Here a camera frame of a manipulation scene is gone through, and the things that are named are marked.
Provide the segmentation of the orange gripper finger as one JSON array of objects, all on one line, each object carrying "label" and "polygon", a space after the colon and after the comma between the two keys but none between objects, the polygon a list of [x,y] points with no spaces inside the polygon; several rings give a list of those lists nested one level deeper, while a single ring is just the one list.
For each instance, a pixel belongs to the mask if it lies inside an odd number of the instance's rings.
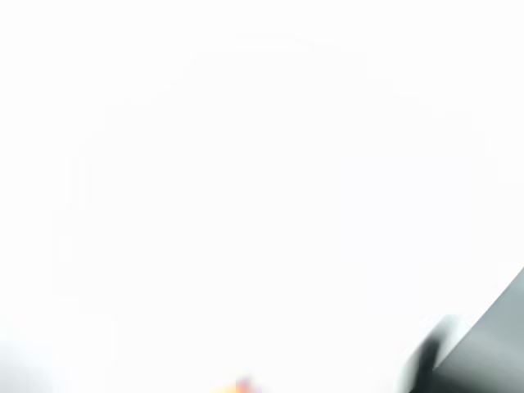
[{"label": "orange gripper finger", "polygon": [[241,377],[235,382],[213,390],[213,393],[263,393],[263,388],[252,377]]}]

